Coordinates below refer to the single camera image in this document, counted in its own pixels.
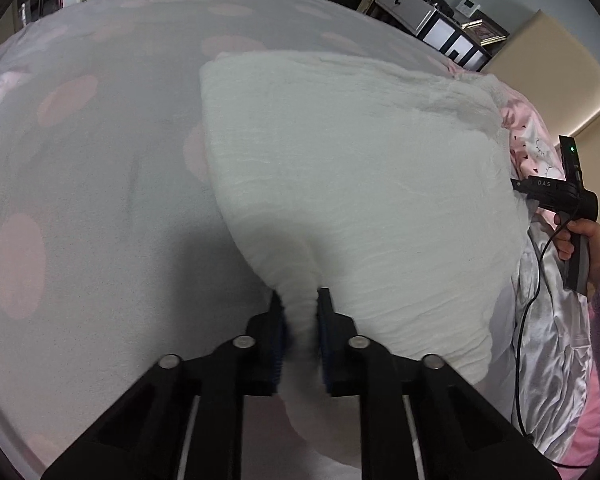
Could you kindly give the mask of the right hand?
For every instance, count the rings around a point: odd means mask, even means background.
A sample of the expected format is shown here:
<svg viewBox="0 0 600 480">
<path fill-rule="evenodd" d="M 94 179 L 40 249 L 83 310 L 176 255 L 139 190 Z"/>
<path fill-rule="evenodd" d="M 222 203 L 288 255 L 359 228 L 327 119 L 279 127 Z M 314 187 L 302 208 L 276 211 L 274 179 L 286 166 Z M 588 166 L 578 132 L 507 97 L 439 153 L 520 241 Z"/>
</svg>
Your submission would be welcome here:
<svg viewBox="0 0 600 480">
<path fill-rule="evenodd" d="M 576 251 L 571 241 L 576 234 L 588 239 L 588 251 L 590 252 L 588 280 L 596 287 L 600 284 L 600 225 L 586 219 L 569 221 L 565 229 L 558 232 L 554 238 L 554 245 L 560 260 L 568 261 Z"/>
</svg>

